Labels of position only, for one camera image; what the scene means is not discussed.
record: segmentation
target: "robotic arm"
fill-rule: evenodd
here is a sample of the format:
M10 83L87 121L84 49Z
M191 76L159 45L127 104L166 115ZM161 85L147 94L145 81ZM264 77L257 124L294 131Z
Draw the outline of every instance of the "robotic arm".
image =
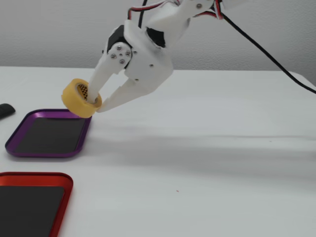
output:
M247 0L163 0L143 7L132 7L128 20L109 37L103 56L88 83L71 83L62 96L73 113L88 118L155 91L173 73L170 48L180 39L193 17L211 15L223 19L226 9ZM157 8L158 11L140 29L132 20L133 11ZM103 103L99 91L112 74L125 70L127 81ZM81 88L77 95L70 90Z

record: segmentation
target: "purple tray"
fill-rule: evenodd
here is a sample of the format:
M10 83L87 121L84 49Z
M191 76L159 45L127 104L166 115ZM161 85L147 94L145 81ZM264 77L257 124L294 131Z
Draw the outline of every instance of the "purple tray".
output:
M69 110L65 109L43 109L35 110L28 113L19 126L16 128L14 133L11 135L9 140L5 144L7 152L15 157L42 157L42 158L68 158L78 154L82 148L85 141L86 134L91 122L91 118L86 118L84 125L81 130L80 137L76 149L73 152L69 153L58 153L58 154L39 154L39 153L17 153L15 152L16 148L23 140L24 136L28 130L33 125L34 121L37 118L48 118L48 119L80 119L77 115L72 114Z

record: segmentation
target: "yellow tape roll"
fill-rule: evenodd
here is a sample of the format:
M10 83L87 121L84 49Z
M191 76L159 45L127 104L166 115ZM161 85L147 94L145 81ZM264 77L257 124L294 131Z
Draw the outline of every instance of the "yellow tape roll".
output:
M64 89L61 96L64 105L73 114L81 118L89 118L101 107L102 98L98 94L94 104L90 104L86 101L88 85L86 81L82 79L73 79L73 81Z

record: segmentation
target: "white tabletop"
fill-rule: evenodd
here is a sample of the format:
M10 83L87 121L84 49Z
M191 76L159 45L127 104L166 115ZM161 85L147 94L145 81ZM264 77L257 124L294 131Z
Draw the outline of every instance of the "white tabletop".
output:
M73 178L60 237L316 236L316 96L282 72L175 71L153 94L96 114L74 158L6 153L28 112L64 108L66 85L92 72L0 68L0 104L17 111L0 120L0 172Z

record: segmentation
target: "black cable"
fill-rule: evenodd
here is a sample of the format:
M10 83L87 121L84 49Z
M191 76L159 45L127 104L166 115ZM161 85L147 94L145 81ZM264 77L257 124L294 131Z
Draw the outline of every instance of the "black cable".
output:
M258 49L260 49L272 62L274 62L289 78L291 78L295 83L301 87L309 90L310 92L316 94L316 90L304 85L299 80L297 80L290 72L288 72L271 54L269 54L260 44L258 44L254 39L247 35L241 28L239 28L234 22L231 21L224 13L222 13L224 19L234 27L239 33L241 33L246 39L252 42Z
M147 0L144 0L144 1L143 1L143 6L146 6L146 5L147 5ZM140 13L139 21L138 21L138 27L139 27L139 28L142 28L144 13L145 13L145 11L142 11L142 12Z

